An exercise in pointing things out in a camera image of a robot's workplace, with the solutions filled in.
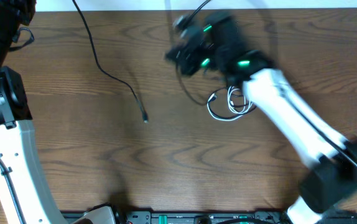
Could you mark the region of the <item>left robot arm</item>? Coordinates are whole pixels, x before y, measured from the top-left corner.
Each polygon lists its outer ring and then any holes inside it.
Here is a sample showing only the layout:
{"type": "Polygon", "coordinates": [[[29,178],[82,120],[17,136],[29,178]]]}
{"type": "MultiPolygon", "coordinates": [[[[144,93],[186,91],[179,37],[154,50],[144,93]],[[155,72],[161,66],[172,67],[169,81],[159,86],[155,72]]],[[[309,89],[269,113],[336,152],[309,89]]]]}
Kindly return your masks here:
{"type": "Polygon", "coordinates": [[[0,1],[0,202],[8,223],[116,223],[99,205],[77,216],[61,212],[39,161],[21,75],[3,64],[35,14],[36,2],[0,1]]]}

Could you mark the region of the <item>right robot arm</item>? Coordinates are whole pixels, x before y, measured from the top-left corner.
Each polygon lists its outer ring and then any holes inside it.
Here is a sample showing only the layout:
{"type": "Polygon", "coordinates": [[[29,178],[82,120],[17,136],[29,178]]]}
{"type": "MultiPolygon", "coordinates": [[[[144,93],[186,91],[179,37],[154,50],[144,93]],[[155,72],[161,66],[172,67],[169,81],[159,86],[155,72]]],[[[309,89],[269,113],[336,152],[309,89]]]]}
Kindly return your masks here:
{"type": "Polygon", "coordinates": [[[205,68],[222,73],[229,91],[238,91],[243,105],[234,106],[234,121],[261,110],[288,139],[308,174],[299,184],[299,197],[282,214],[282,223],[357,223],[353,212],[337,204],[357,192],[357,139],[348,139],[329,126],[292,88],[275,61],[252,48],[234,17],[214,12],[203,24],[194,14],[179,17],[173,29],[183,43],[166,59],[180,75],[205,68]]]}

